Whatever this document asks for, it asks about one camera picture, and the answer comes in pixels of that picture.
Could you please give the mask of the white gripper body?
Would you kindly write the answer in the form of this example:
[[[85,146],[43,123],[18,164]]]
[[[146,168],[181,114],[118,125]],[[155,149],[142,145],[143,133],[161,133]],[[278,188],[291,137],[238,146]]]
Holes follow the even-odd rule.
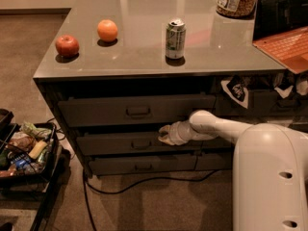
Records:
[[[168,132],[172,144],[182,145],[191,139],[191,126],[187,121],[177,121],[170,125]]]

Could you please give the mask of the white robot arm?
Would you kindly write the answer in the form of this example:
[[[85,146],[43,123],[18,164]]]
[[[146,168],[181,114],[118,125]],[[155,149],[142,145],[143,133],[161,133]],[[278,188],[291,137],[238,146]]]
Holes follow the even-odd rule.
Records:
[[[308,231],[308,134],[196,111],[165,125],[159,141],[182,145],[221,137],[235,145],[233,231]]]

